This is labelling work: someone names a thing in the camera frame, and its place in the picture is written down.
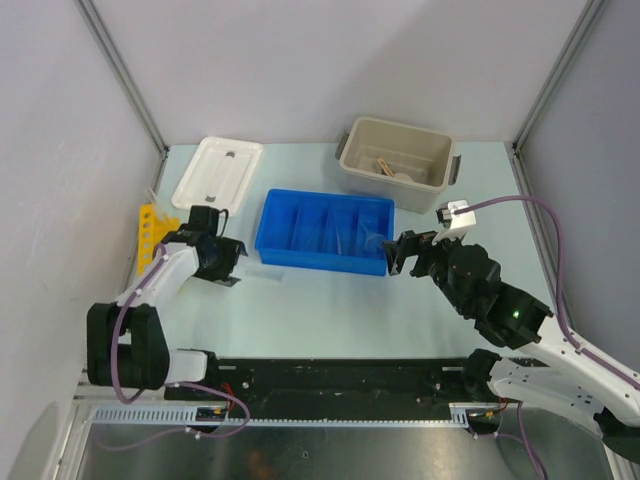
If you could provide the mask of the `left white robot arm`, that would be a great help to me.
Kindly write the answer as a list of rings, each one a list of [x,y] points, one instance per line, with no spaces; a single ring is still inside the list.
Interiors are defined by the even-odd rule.
[[[220,374],[209,354],[170,349],[162,317],[191,278],[232,287],[233,270],[247,254],[244,243],[224,235],[229,211],[194,206],[189,218],[156,244],[142,276],[110,303],[96,303],[86,317],[86,369],[92,385],[158,390],[185,383],[197,398],[214,397]]]

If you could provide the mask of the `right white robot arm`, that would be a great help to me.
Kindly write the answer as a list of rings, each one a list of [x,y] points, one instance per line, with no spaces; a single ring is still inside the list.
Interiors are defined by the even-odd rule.
[[[505,283],[501,266],[480,245],[437,241],[433,232],[406,231],[383,250],[388,271],[401,272],[407,258],[411,276],[428,276],[454,310],[474,323],[489,343],[543,363],[541,372],[477,350],[461,376],[473,401],[491,394],[530,401],[564,416],[599,437],[619,456],[639,460],[639,374],[599,350],[531,294]]]

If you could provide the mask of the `wooden test tube clamp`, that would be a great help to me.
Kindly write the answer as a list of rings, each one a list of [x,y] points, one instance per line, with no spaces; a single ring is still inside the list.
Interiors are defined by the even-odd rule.
[[[398,177],[398,173],[394,172],[391,167],[389,166],[389,164],[385,161],[384,158],[382,157],[378,157],[376,159],[376,163],[379,166],[379,168],[381,169],[382,173],[386,176],[389,177],[394,177],[397,178]]]

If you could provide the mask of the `white evaporating dish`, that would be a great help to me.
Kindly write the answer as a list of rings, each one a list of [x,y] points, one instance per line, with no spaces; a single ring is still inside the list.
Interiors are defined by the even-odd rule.
[[[400,180],[400,181],[405,181],[405,182],[412,182],[413,181],[413,179],[412,179],[412,177],[410,175],[405,174],[405,173],[401,173],[401,172],[396,172],[393,175],[393,177],[395,179],[397,179],[397,180]]]

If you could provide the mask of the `clear glass test tube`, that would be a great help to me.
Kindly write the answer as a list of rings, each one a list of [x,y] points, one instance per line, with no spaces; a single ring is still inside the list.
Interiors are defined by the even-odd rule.
[[[245,274],[247,277],[252,279],[275,283],[281,283],[284,278],[284,274],[282,272],[264,269],[247,269]]]
[[[148,200],[148,203],[152,206],[154,215],[159,219],[166,220],[168,218],[167,211],[151,187],[148,187],[145,190],[145,197]]]

